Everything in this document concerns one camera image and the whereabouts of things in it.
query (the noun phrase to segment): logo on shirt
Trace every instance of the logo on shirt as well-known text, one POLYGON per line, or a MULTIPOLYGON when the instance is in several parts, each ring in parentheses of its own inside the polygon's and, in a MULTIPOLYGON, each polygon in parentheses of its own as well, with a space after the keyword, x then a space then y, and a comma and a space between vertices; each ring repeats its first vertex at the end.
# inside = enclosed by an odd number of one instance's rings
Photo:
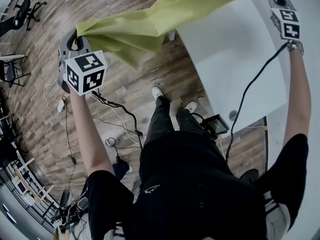
POLYGON ((151 194, 157 187, 159 187, 160 185, 155 185, 155 186, 151 186, 151 187, 148 187, 144 193, 146 194, 151 194))

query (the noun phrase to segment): black pants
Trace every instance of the black pants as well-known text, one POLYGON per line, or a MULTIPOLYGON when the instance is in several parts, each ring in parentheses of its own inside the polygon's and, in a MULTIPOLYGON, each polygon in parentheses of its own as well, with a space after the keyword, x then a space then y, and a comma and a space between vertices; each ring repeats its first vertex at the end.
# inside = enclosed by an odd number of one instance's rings
MULTIPOLYGON (((164 135, 174 132, 175 129, 169 116, 170 102, 164 96, 159 96, 155 101, 155 110, 151 118, 144 145, 155 141, 164 135)), ((205 134, 205 130, 187 109, 181 109, 176 114, 180 131, 205 134)))

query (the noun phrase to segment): person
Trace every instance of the person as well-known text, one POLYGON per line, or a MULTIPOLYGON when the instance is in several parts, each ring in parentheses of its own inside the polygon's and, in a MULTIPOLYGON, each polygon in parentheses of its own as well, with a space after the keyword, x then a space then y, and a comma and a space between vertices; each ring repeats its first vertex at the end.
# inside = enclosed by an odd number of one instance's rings
POLYGON ((279 240, 292 228, 306 184, 311 96, 302 52, 291 42, 290 92, 283 148, 259 179, 236 178, 191 115, 177 113, 152 89, 156 108, 140 156, 140 193, 114 175, 84 96, 71 91, 76 132, 88 179, 91 238, 126 240, 279 240))

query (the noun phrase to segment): floor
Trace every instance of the floor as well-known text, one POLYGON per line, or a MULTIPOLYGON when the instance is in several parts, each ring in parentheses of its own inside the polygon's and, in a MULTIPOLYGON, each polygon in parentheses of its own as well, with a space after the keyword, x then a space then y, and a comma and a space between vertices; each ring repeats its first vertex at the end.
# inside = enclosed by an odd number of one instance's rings
MULTIPOLYGON (((92 18, 103 19, 108 15, 123 11, 140 10, 150 7, 156 0, 31 0, 47 2, 38 13, 40 22, 32 22, 31 31, 26 31, 25 26, 19 30, 8 32, 0 41, 11 42, 12 45, 0 46, 2 55, 16 53, 26 54, 28 57, 22 62, 25 73, 31 72, 22 80, 25 87, 14 86, 9 89, 5 83, 8 97, 8 108, 11 113, 19 117, 18 128, 23 133, 23 148, 27 150, 28 157, 35 157, 30 167, 45 186, 54 184, 51 195, 57 201, 64 188, 67 188, 73 173, 73 164, 68 157, 70 154, 66 122, 70 140, 70 147, 77 165, 74 169, 71 189, 77 196, 84 185, 86 172, 81 160, 78 146, 75 123, 72 114, 63 111, 57 119, 53 118, 48 110, 44 98, 44 86, 51 84, 58 76, 58 46, 61 38, 75 27, 77 22, 87 21, 92 18)), ((15 15, 13 0, 9 8, 8 18, 15 15)), ((180 38, 165 42, 156 54, 146 56, 144 63, 138 71, 130 69, 114 57, 108 57, 109 63, 104 87, 100 89, 102 96, 109 101, 125 105, 127 110, 137 117, 138 129, 147 133, 150 118, 155 108, 151 94, 154 85, 161 87, 165 95, 171 100, 174 118, 175 109, 199 97, 206 98, 202 83, 192 64, 192 61, 180 38)), ((45 89, 48 104, 53 114, 57 113, 57 105, 63 95, 66 95, 56 84, 45 89)), ((122 120, 108 107, 98 103, 92 97, 87 97, 92 116, 105 122, 122 125, 122 120)), ((133 129, 133 120, 123 113, 126 126, 133 129)), ((206 115, 203 107, 198 113, 206 115)), ((103 141, 113 137, 119 147, 137 146, 133 143, 122 127, 114 126, 95 119, 97 129, 103 141)), ((224 151, 227 150, 229 139, 221 141, 224 151)), ((264 127, 245 128, 235 135, 235 140, 230 152, 229 166, 232 172, 241 176, 251 168, 265 171, 266 148, 264 127)), ((115 160, 114 148, 106 147, 112 160, 115 160)), ((123 179, 123 183, 133 188, 138 178, 139 156, 138 148, 121 149, 121 157, 128 161, 134 172, 123 179)))

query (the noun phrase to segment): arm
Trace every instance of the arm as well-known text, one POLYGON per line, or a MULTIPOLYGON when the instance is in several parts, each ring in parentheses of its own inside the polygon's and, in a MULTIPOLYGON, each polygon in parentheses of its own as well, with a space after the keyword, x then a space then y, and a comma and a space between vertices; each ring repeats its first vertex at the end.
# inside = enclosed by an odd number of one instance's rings
POLYGON ((88 176, 99 170, 115 174, 85 96, 79 96, 70 88, 70 99, 80 152, 88 176))
POLYGON ((291 71, 289 109, 283 146, 297 134, 308 137, 311 117, 311 95, 302 52, 293 49, 289 52, 289 56, 291 71))

